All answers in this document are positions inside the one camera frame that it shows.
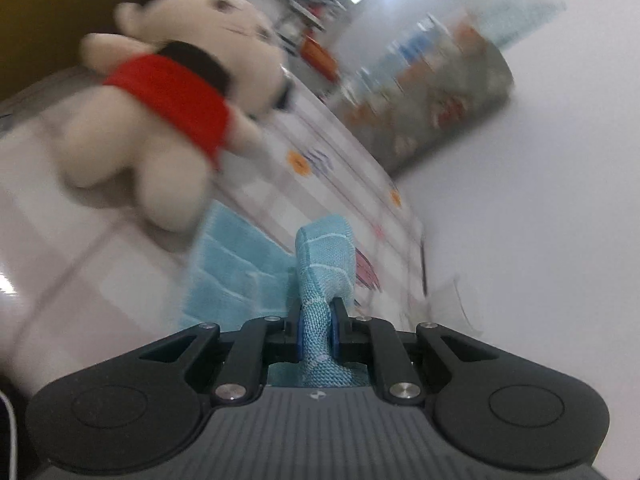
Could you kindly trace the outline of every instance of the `plush toy eye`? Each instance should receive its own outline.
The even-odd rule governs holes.
[[[226,0],[213,0],[213,6],[220,12],[231,12],[233,6]]]
[[[258,38],[260,39],[260,41],[264,41],[265,43],[271,43],[271,34],[269,34],[269,31],[266,28],[258,27],[258,30],[256,32],[258,34]]]

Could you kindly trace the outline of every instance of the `plaid tablecloth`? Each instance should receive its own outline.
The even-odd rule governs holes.
[[[27,393],[172,332],[193,233],[145,222],[124,173],[91,190],[60,181],[54,142],[99,84],[81,68],[0,104],[0,360]],[[422,225],[375,160],[300,83],[264,124],[256,157],[225,153],[214,197],[288,250],[328,213],[351,224],[359,312],[423,320]]]

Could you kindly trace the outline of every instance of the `folded cloth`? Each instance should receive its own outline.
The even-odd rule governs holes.
[[[214,321],[240,330],[254,317],[286,316],[299,296],[295,256],[214,202],[191,252],[181,328]]]
[[[268,382],[277,386],[360,386],[366,367],[343,367],[331,356],[328,302],[353,303],[353,234],[341,216],[327,216],[301,228],[296,256],[231,209],[215,202],[209,211],[187,270],[187,293],[180,325],[204,321],[223,331],[239,330],[255,317],[285,317],[300,298],[301,365],[278,364]]]

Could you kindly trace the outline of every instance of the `red cloth garment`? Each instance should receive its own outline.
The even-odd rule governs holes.
[[[121,64],[103,84],[136,97],[217,164],[230,111],[220,92],[199,75],[168,57],[147,54]]]

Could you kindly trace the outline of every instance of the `plush toy arm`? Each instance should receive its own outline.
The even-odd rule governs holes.
[[[148,43],[119,34],[87,34],[80,42],[82,64],[103,75],[110,74],[132,57],[153,51]]]
[[[231,117],[226,137],[226,148],[236,155],[254,150],[262,143],[260,127],[247,117],[240,108],[227,103]]]

